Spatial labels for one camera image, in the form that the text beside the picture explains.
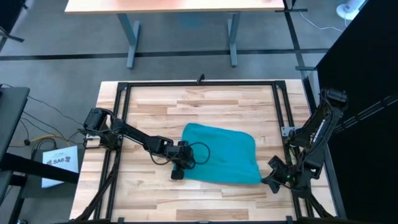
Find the white paper sheet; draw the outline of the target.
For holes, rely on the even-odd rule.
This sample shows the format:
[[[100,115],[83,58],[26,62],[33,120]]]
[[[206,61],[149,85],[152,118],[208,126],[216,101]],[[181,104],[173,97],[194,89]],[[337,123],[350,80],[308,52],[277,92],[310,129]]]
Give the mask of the white paper sheet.
[[[78,148],[77,146],[70,146],[44,152],[42,154],[42,163],[79,173]]]

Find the white floor fan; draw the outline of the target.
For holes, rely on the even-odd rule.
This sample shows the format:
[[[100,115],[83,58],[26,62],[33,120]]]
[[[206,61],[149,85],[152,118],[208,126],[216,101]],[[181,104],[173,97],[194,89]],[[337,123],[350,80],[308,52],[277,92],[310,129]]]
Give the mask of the white floor fan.
[[[366,0],[347,0],[346,3],[336,7],[336,13],[346,20],[352,21],[359,13],[359,9]]]

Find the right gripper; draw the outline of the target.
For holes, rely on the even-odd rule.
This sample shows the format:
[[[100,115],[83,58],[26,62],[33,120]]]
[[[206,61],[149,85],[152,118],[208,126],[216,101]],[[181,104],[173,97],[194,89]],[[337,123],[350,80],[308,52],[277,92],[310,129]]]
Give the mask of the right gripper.
[[[284,164],[278,156],[269,160],[269,166],[275,170],[275,177],[265,177],[262,183],[268,185],[273,194],[278,193],[281,185],[292,182],[298,171],[297,165]]]

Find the black aluminium table frame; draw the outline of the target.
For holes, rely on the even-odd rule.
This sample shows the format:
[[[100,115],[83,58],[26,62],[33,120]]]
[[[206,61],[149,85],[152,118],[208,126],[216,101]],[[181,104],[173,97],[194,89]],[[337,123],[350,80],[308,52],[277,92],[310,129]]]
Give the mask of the black aluminium table frame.
[[[116,112],[148,135],[179,141],[188,123],[242,131],[256,142],[262,175],[273,156],[285,153],[282,138],[310,116],[300,80],[183,80],[103,82],[97,106]],[[123,141],[119,173],[98,205],[95,218],[112,222],[170,224],[285,223],[312,212],[289,189],[273,194],[267,185],[231,185],[172,180],[171,164]]]

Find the black diagonal support strut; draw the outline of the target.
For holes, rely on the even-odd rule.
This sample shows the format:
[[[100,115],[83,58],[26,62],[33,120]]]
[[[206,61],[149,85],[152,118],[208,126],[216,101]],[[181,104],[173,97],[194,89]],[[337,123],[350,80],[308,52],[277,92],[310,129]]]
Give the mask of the black diagonal support strut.
[[[390,105],[393,105],[394,103],[398,102],[398,93],[395,93],[393,95],[387,96],[383,98],[381,101],[378,101],[377,103],[373,104],[369,108],[366,108],[365,110],[359,112],[358,114],[355,114],[354,116],[344,120],[341,122],[334,130],[334,133],[340,133],[353,125],[359,123],[360,121],[365,120],[366,118],[376,114],[377,112],[388,108]]]

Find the black stand base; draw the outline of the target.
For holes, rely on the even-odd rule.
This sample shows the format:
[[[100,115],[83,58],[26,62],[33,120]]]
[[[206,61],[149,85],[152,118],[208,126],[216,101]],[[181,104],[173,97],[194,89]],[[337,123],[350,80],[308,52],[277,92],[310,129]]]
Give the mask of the black stand base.
[[[298,7],[298,0],[282,0],[284,8],[275,12],[307,12],[306,7]]]

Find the grey partition base rail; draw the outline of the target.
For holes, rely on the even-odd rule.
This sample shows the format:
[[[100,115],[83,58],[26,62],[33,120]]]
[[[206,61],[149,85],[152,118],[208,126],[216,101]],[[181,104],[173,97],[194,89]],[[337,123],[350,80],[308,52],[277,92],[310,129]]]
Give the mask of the grey partition base rail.
[[[302,84],[307,97],[307,102],[310,108],[310,113],[314,113],[320,100],[320,85],[318,75],[315,67],[296,66],[295,68],[301,74]],[[330,154],[328,145],[325,147],[325,171],[327,181],[330,186],[331,197],[337,217],[346,218],[346,211],[343,205],[338,180],[335,173],[335,168]]]

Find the teal towel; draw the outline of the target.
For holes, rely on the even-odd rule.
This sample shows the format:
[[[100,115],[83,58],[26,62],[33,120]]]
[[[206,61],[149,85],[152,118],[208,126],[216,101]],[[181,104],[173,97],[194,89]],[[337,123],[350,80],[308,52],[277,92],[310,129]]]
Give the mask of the teal towel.
[[[254,138],[241,131],[188,123],[182,140],[193,149],[197,162],[184,179],[221,184],[261,183]]]

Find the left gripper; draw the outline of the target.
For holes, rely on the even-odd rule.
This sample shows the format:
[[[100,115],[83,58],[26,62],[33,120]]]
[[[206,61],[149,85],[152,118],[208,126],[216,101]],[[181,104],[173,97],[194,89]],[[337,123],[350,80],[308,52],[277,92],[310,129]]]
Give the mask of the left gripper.
[[[176,146],[171,146],[169,148],[169,156],[174,164],[174,170],[171,173],[172,180],[182,180],[184,177],[183,170],[192,169],[195,166],[193,149],[187,141],[179,141]]]

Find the black partition panel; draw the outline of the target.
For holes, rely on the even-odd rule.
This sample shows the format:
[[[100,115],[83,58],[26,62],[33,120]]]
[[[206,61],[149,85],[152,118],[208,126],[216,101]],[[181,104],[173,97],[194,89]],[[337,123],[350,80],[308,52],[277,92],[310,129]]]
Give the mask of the black partition panel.
[[[368,0],[317,66],[320,86],[343,90],[341,122],[398,93],[398,0]],[[398,102],[328,143],[346,216],[398,224]]]

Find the black chair base leg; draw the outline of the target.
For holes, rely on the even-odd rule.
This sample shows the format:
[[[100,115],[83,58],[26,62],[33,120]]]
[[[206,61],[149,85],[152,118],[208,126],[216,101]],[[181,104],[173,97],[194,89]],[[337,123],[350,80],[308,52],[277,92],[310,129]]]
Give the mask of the black chair base leg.
[[[5,37],[7,39],[11,39],[11,40],[17,41],[17,42],[24,42],[24,39],[9,34],[1,26],[0,26],[0,36],[1,37]]]

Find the black side desk top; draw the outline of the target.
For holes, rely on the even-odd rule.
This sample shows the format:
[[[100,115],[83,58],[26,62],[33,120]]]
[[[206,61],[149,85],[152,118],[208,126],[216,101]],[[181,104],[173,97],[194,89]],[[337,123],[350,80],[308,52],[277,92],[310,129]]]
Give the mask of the black side desk top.
[[[9,147],[29,92],[27,87],[0,88],[0,162]]]

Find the wooden desk top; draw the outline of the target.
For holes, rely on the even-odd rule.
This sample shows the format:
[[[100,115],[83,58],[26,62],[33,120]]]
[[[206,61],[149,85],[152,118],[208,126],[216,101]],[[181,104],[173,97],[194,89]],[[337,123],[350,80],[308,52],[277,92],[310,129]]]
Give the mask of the wooden desk top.
[[[283,0],[68,0],[69,14],[152,12],[274,11]]]

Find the grey desk leg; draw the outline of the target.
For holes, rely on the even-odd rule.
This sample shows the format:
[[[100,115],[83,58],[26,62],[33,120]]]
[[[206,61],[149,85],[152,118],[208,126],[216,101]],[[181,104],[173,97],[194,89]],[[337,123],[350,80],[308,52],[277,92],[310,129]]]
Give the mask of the grey desk leg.
[[[131,24],[127,14],[117,14],[117,17],[119,19],[119,22],[121,24],[121,27],[123,28],[123,31],[125,33],[125,36],[129,44],[126,67],[128,69],[133,69],[141,25],[139,21],[134,21]]]
[[[241,18],[241,13],[234,12],[232,13],[232,17],[228,19],[228,43],[229,43],[229,53],[230,53],[232,67],[236,67],[238,65],[236,38],[237,38],[240,18]]]

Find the black side desk crossbar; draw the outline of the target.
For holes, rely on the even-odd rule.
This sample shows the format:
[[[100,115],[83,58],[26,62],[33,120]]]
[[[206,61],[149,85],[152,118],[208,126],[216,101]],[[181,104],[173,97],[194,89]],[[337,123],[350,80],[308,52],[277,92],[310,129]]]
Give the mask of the black side desk crossbar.
[[[36,175],[46,179],[77,184],[79,174],[69,170],[43,164],[10,153],[5,153],[0,160],[0,169]]]

